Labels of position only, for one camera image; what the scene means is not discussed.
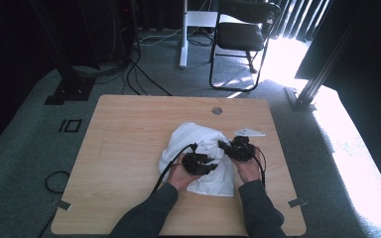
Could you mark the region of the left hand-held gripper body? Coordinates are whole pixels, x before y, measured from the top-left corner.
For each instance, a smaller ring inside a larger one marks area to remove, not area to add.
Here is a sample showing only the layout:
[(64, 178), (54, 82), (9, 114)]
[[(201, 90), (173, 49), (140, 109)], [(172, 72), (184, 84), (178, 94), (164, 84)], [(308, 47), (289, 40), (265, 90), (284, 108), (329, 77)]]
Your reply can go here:
[(182, 165), (189, 174), (196, 176), (200, 167), (199, 155), (196, 153), (186, 153), (182, 159)]

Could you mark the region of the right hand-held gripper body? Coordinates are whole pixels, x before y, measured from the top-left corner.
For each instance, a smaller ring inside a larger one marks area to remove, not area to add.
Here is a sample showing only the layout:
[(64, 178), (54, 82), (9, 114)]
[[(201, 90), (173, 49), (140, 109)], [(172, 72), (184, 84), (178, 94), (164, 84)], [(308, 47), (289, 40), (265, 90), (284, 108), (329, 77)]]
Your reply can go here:
[(243, 143), (234, 144), (230, 142), (232, 147), (230, 157), (236, 161), (246, 162), (252, 158), (256, 158), (255, 146), (250, 143), (251, 137), (263, 137), (264, 133), (248, 128), (243, 128), (234, 132), (235, 136), (242, 136)]

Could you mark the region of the white tiered skirt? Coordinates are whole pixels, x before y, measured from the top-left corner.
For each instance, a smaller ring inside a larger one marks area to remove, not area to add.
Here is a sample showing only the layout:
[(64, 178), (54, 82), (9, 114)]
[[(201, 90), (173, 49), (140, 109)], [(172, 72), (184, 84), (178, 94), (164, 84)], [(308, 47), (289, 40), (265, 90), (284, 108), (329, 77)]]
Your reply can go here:
[(162, 173), (169, 162), (181, 153), (191, 153), (190, 144), (197, 144), (195, 152), (207, 155), (212, 159), (211, 165), (217, 168), (208, 175), (203, 175), (193, 181), (187, 191), (210, 196), (234, 196), (234, 173), (230, 159), (218, 147), (223, 142), (230, 145), (228, 139), (215, 129), (186, 122), (180, 125), (173, 133), (168, 147), (163, 151), (159, 161), (159, 171)]

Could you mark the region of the person's left hand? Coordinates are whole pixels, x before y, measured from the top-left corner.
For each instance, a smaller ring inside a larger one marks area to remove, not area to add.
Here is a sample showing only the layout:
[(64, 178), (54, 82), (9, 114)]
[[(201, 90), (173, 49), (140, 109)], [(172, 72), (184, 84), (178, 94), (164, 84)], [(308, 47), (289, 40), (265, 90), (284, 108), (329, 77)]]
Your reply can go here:
[(198, 179), (199, 176), (189, 174), (182, 164), (177, 164), (171, 167), (167, 183), (177, 191), (182, 191), (186, 190), (192, 182)]

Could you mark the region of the person's right hand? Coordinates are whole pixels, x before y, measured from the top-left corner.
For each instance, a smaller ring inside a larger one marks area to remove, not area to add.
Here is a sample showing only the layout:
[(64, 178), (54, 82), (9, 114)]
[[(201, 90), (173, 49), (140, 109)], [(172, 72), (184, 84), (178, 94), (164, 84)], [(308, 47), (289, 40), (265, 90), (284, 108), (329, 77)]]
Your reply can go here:
[(261, 178), (259, 165), (254, 158), (246, 162), (232, 159), (232, 163), (235, 165), (237, 172), (244, 183), (259, 180)]

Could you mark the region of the grey tape strip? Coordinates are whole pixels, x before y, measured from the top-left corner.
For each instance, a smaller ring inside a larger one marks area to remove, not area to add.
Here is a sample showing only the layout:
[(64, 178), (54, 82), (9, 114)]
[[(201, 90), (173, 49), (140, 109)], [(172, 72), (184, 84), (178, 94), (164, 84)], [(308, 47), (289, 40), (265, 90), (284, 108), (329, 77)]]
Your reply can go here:
[(309, 203), (309, 201), (304, 197), (298, 197), (298, 198), (295, 198), (295, 199), (290, 200), (288, 202), (288, 204), (291, 208), (296, 207), (296, 206), (304, 206), (308, 203)]

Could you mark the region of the aluminium profile stand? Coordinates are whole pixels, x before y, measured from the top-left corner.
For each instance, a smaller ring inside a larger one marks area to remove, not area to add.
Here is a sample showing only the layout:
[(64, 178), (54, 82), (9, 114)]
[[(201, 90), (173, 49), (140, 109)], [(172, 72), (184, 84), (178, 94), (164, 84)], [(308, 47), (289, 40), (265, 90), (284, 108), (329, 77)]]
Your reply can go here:
[(287, 87), (295, 111), (313, 111), (313, 100), (339, 62), (368, 0), (329, 0), (317, 33), (295, 75), (305, 79), (302, 90)]

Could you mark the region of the black folding chair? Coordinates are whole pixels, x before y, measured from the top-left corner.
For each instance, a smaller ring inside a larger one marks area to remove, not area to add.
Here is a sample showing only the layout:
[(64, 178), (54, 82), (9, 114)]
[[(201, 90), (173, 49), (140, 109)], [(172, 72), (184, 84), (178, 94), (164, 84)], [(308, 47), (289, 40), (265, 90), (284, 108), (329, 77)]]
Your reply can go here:
[[(265, 0), (223, 0), (216, 16), (209, 56), (209, 85), (218, 90), (249, 92), (257, 88), (272, 32), (281, 18), (281, 7)], [(256, 77), (243, 88), (214, 80), (216, 57), (243, 58)]]

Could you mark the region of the vertical window blinds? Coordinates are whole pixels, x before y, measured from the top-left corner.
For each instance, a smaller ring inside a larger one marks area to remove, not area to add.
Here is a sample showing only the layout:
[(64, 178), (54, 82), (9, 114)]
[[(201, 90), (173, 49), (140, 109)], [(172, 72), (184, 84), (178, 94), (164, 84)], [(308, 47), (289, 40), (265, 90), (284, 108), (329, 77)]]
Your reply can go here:
[(268, 0), (281, 8), (281, 17), (273, 30), (273, 38), (310, 42), (332, 0)]

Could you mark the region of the black stand with flat base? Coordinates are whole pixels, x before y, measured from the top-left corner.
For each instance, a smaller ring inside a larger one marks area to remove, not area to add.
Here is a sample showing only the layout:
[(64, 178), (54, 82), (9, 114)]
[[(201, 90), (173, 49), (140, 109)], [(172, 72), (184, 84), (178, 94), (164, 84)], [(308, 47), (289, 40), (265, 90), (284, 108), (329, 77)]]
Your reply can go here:
[(72, 68), (59, 34), (42, 0), (28, 0), (40, 22), (45, 44), (61, 81), (46, 101), (46, 105), (63, 105), (66, 101), (87, 101), (95, 77), (81, 77)]

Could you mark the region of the white desk leg frame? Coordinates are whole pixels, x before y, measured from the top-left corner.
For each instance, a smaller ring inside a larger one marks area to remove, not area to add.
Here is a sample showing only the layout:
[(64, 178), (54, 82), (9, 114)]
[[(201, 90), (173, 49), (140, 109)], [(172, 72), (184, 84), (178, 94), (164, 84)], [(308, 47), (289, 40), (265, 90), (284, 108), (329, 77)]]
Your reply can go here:
[(188, 1), (183, 0), (183, 26), (182, 26), (182, 46), (179, 67), (184, 69), (188, 66), (188, 51), (189, 51), (189, 41), (188, 41), (188, 27), (206, 27), (214, 28), (215, 19), (217, 16), (216, 12), (210, 11), (190, 11), (188, 9)]

